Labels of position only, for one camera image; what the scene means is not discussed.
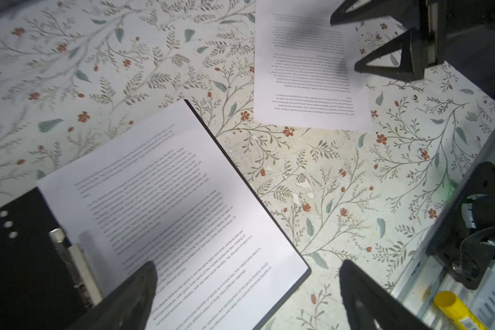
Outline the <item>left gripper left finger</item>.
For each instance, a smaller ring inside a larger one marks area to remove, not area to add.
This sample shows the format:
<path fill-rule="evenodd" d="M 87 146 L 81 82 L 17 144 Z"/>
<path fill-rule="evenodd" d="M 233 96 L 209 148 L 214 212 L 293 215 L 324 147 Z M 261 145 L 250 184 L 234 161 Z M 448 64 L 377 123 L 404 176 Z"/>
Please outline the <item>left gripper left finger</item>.
<path fill-rule="evenodd" d="M 156 294 L 158 276 L 154 262 L 147 261 L 108 297 L 79 318 L 70 329 L 138 329 L 147 326 Z"/>

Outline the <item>beige black clip folder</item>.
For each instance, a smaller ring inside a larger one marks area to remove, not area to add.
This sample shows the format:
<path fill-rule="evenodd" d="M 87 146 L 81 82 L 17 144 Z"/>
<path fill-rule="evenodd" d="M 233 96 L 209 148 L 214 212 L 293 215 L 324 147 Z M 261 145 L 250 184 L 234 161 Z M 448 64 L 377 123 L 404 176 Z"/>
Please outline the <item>beige black clip folder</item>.
<path fill-rule="evenodd" d="M 63 231 L 38 187 L 0 208 L 0 329 L 66 329 L 90 312 L 80 284 L 50 238 Z"/>

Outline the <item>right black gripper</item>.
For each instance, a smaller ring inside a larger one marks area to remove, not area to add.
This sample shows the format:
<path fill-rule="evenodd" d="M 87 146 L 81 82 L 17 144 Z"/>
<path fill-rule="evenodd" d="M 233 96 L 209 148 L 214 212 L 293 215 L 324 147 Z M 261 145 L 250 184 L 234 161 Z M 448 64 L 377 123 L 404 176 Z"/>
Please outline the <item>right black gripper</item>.
<path fill-rule="evenodd" d="M 425 68 L 446 60 L 446 42 L 481 27 L 495 30 L 495 1 L 346 0 L 330 17 L 331 26 L 402 14 L 415 8 L 417 23 L 354 65 L 360 74 L 401 82 L 420 81 Z"/>

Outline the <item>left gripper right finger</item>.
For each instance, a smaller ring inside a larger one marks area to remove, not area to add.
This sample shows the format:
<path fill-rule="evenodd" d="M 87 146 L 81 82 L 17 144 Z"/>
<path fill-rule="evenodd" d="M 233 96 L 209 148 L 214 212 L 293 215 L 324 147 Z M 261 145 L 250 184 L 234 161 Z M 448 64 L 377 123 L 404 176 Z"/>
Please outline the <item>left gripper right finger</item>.
<path fill-rule="evenodd" d="M 352 330 L 428 329 L 351 260 L 340 268 L 340 294 Z"/>

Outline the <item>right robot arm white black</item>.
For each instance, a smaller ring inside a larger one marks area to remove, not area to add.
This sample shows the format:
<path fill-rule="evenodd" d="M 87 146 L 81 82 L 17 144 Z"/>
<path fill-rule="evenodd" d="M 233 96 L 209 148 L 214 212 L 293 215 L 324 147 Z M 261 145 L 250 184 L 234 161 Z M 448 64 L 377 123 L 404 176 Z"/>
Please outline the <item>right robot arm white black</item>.
<path fill-rule="evenodd" d="M 405 32 L 359 60 L 354 69 L 413 83 L 445 62 L 459 64 L 485 91 L 495 91 L 495 1 L 344 1 L 332 26 L 384 16 Z M 495 130 L 459 185 L 428 253 L 459 282 L 476 289 L 495 258 Z"/>

